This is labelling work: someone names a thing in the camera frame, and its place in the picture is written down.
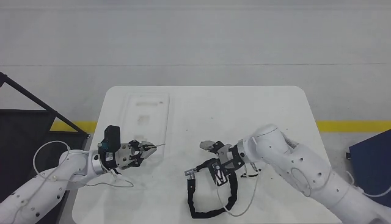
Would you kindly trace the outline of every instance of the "yellow tape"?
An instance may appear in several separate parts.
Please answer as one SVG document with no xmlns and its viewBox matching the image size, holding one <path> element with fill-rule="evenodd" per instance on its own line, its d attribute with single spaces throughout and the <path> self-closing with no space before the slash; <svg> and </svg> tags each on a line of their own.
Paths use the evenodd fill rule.
<svg viewBox="0 0 391 224">
<path fill-rule="evenodd" d="M 94 133 L 95 128 L 97 128 L 96 121 L 74 121 L 74 124 L 76 124 L 76 126 L 80 127 L 86 133 Z M 55 121 L 51 126 L 50 131 L 74 132 L 75 130 L 62 121 Z"/>
<path fill-rule="evenodd" d="M 75 121 L 78 127 L 88 133 L 94 133 L 96 121 Z M 391 129 L 391 121 L 317 121 L 319 132 L 384 132 Z M 74 131 L 62 121 L 55 121 L 50 131 Z"/>
<path fill-rule="evenodd" d="M 384 132 L 391 121 L 317 121 L 319 132 Z"/>
</svg>

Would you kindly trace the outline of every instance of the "robotic hand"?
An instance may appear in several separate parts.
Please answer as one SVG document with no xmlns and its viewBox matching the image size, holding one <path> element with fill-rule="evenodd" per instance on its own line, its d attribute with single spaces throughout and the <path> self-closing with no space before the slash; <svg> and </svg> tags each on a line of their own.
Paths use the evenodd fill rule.
<svg viewBox="0 0 391 224">
<path fill-rule="evenodd" d="M 108 126 L 98 150 L 68 148 L 58 167 L 41 172 L 6 198 L 0 204 L 0 223 L 36 223 L 60 202 L 66 190 L 96 186 L 99 183 L 87 182 L 111 170 L 120 176 L 116 168 L 139 167 L 156 150 L 149 142 L 120 143 L 120 128 Z"/>
<path fill-rule="evenodd" d="M 391 223 L 391 209 L 377 204 L 362 189 L 342 179 L 319 155 L 285 137 L 275 125 L 266 125 L 235 146 L 205 141 L 204 150 L 219 156 L 229 172 L 245 163 L 269 164 L 304 196 L 328 208 L 345 224 Z"/>
</svg>

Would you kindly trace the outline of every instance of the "wire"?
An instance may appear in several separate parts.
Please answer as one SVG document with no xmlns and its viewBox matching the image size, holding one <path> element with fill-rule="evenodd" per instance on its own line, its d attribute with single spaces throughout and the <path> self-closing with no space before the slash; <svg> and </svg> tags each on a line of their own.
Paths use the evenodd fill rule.
<svg viewBox="0 0 391 224">
<path fill-rule="evenodd" d="M 35 158 L 36 158 L 36 156 L 37 156 L 37 154 L 38 154 L 38 152 L 44 147 L 44 146 L 46 146 L 46 145 L 48 145 L 48 144 L 50 144 L 50 143 L 54 143 L 54 142 L 59 142 L 59 143 L 63 143 L 64 145 L 66 145 L 67 146 L 67 156 L 64 158 L 64 160 L 62 160 L 62 162 L 45 178 L 44 176 L 42 176 L 41 174 L 40 174 L 40 172 L 38 172 L 38 170 L 37 170 L 37 167 L 35 166 Z M 35 152 L 35 154 L 34 154 L 34 157 L 33 157 L 33 159 L 32 159 L 32 166 L 33 166 L 33 168 L 34 168 L 34 170 L 35 170 L 35 172 L 39 175 L 39 176 L 41 176 L 42 178 L 44 178 L 45 179 L 45 181 L 65 162 L 65 160 L 67 160 L 68 159 L 68 155 L 69 155 L 69 151 L 70 151 L 70 147 L 65 143 L 65 142 L 63 142 L 63 141 L 51 141 L 51 142 L 48 142 L 48 143 L 45 143 L 44 145 L 42 145 L 38 150 L 37 150 L 37 152 Z M 113 175 L 113 177 L 115 178 L 115 179 L 117 179 L 118 178 L 118 176 L 116 176 L 116 175 L 114 175 L 113 174 L 113 172 L 111 172 L 110 170 L 108 170 L 106 167 L 104 167 L 104 165 L 102 165 L 102 167 L 104 168 L 104 170 L 106 170 L 106 172 L 109 172 L 109 173 L 111 173 L 112 175 Z M 66 179 L 57 179 L 57 181 L 66 181 L 66 182 L 72 182 L 72 183 L 75 183 L 75 184 L 81 184 L 81 185 L 83 185 L 83 186 L 87 186 L 87 187 L 94 187 L 94 186 L 97 186 L 97 185 L 100 185 L 100 184 L 104 184 L 104 185 L 108 185 L 108 186 L 112 186 L 112 187 L 119 187 L 119 188 L 121 188 L 121 187 L 134 187 L 134 184 L 131 182 L 131 181 L 129 181 L 129 180 L 126 180 L 126 179 L 124 179 L 123 178 L 123 176 L 120 178 L 122 181 L 125 181 L 125 182 L 128 182 L 129 184 L 130 184 L 130 186 L 118 186 L 118 185 L 113 185 L 113 184 L 110 184 L 110 183 L 106 183 L 106 182 L 99 182 L 99 183 L 96 183 L 96 184 L 86 184 L 86 183 L 82 183 L 82 182 L 75 182 L 75 181 L 70 181 L 70 180 L 66 180 Z"/>
<path fill-rule="evenodd" d="M 259 180 L 259 178 L 260 178 L 260 175 L 261 175 L 261 174 L 258 173 L 257 180 L 255 181 L 255 185 L 254 185 L 254 191 L 253 191 L 253 193 L 252 193 L 252 197 L 251 197 L 251 200 L 250 200 L 249 205 L 247 206 L 247 208 L 246 208 L 242 213 L 240 213 L 240 214 L 238 214 L 238 215 L 235 215 L 235 214 L 233 214 L 232 212 L 230 212 L 230 211 L 225 207 L 225 205 L 223 204 L 223 202 L 221 201 L 221 198 L 220 198 L 220 195 L 219 195 L 219 188 L 218 188 L 218 186 L 217 186 L 217 180 L 215 180 L 214 183 L 215 183 L 215 186 L 216 186 L 217 197 L 219 198 L 219 201 L 220 201 L 222 207 L 225 209 L 225 211 L 226 211 L 228 214 L 232 215 L 233 217 L 239 217 L 239 216 L 241 216 L 241 215 L 244 215 L 244 214 L 249 210 L 249 208 L 250 208 L 250 206 L 251 206 L 251 204 L 252 204 L 252 201 L 254 200 L 254 197 L 255 197 L 255 191 L 256 191 L 256 189 L 257 189 L 257 184 L 258 184 L 258 180 Z"/>
<path fill-rule="evenodd" d="M 347 174 L 350 176 L 350 178 L 352 180 L 351 185 L 353 185 L 354 184 L 354 178 L 353 178 L 352 174 L 349 171 L 346 171 L 346 172 L 347 172 Z M 383 197 L 383 196 L 387 195 L 389 192 L 391 192 L 391 186 L 386 191 L 384 191 L 383 193 L 379 193 L 379 194 L 369 194 L 369 193 L 364 192 L 364 190 L 362 190 L 362 194 L 364 194 L 365 196 L 371 197 L 371 198 Z"/>
<path fill-rule="evenodd" d="M 64 160 L 45 178 L 43 177 L 37 170 L 37 167 L 35 166 L 35 157 L 37 157 L 37 154 L 38 152 L 46 145 L 50 144 L 50 143 L 63 143 L 65 146 L 67 146 L 67 156 L 64 158 Z M 26 200 L 26 204 L 30 202 L 30 200 L 35 196 L 35 194 L 42 188 L 42 186 L 44 185 L 44 183 L 48 180 L 48 178 L 64 163 L 64 161 L 68 158 L 68 155 L 69 155 L 69 151 L 70 151 L 70 147 L 63 141 L 58 141 L 58 140 L 55 140 L 55 141 L 50 141 L 50 142 L 47 142 L 45 144 L 43 144 L 41 147 L 39 147 L 39 149 L 35 152 L 34 154 L 34 157 L 32 158 L 32 166 L 35 170 L 35 172 L 37 172 L 37 174 L 39 176 L 41 176 L 43 179 L 45 179 L 41 185 L 38 187 L 38 189 L 30 196 L 30 198 L 28 198 Z M 24 206 L 20 206 L 19 209 L 16 211 L 15 215 L 13 216 L 13 219 L 12 219 L 12 222 L 11 224 L 13 224 L 15 222 L 15 219 L 16 219 L 16 216 L 18 215 L 18 213 L 22 210 Z"/>
<path fill-rule="evenodd" d="M 346 171 L 346 173 L 350 176 L 350 180 L 352 181 L 350 185 L 354 185 L 354 178 L 352 174 L 349 171 Z"/>
</svg>

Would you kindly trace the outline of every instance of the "black fabric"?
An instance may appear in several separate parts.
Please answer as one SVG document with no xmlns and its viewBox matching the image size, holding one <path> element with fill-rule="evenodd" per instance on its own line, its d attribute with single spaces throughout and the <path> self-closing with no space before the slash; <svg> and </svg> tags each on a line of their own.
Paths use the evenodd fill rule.
<svg viewBox="0 0 391 224">
<path fill-rule="evenodd" d="M 231 196 L 228 198 L 228 203 L 225 207 L 230 211 L 233 205 L 235 204 L 236 200 L 238 199 L 238 180 L 236 178 L 235 172 L 232 172 L 228 176 L 228 179 L 230 181 L 230 186 L 231 186 Z M 224 208 L 215 209 L 208 212 L 196 212 L 196 209 L 194 207 L 194 202 L 193 202 L 193 195 L 195 191 L 196 191 L 196 180 L 189 179 L 188 180 L 188 205 L 189 205 L 191 217 L 193 219 L 208 219 L 225 212 Z"/>
</svg>

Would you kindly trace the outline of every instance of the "black metal pole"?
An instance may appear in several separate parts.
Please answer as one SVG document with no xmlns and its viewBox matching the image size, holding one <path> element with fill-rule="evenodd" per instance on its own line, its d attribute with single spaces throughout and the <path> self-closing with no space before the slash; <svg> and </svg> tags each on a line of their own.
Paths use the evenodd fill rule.
<svg viewBox="0 0 391 224">
<path fill-rule="evenodd" d="M 60 120 L 62 120 L 63 122 L 65 122 L 67 125 L 69 125 L 71 128 L 75 129 L 76 131 L 78 132 L 81 132 L 81 133 L 84 133 L 86 135 L 86 137 L 88 137 L 88 133 L 86 133 L 85 131 L 83 131 L 81 128 L 79 128 L 78 126 L 76 126 L 74 123 L 72 123 L 72 121 L 66 119 L 63 115 L 61 115 L 60 113 L 58 113 L 56 110 L 54 110 L 52 107 L 50 107 L 49 105 L 45 104 L 42 100 L 40 100 L 39 98 L 37 98 L 35 95 L 33 95 L 32 93 L 30 93 L 29 91 L 27 91 L 24 87 L 20 86 L 18 83 L 16 83 L 14 80 L 10 79 L 6 74 L 0 72 L 0 87 L 3 83 L 6 83 L 8 85 L 10 85 L 11 87 L 13 87 L 14 89 L 16 89 L 17 91 L 19 91 L 21 94 L 23 94 L 24 96 L 28 97 L 29 99 L 33 100 L 35 103 L 37 103 L 39 106 L 41 106 L 42 108 L 50 111 L 51 113 L 53 113 L 54 115 L 56 115 L 56 117 Z"/>
</svg>

